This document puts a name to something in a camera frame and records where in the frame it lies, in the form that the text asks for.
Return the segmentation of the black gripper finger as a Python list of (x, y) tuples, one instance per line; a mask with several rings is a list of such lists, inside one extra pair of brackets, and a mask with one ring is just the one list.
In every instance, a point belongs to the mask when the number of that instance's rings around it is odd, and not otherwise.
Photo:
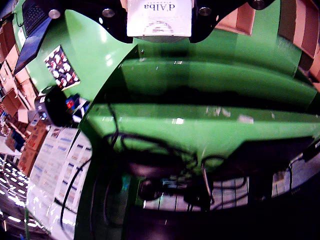
[(248, 3), (254, 10), (267, 8), (272, 0), (195, 0), (191, 18), (191, 43), (205, 40), (228, 14)]
[(127, 10), (120, 0), (36, 0), (51, 19), (62, 17), (66, 10), (75, 11), (99, 23), (116, 40), (131, 44), (127, 35)]

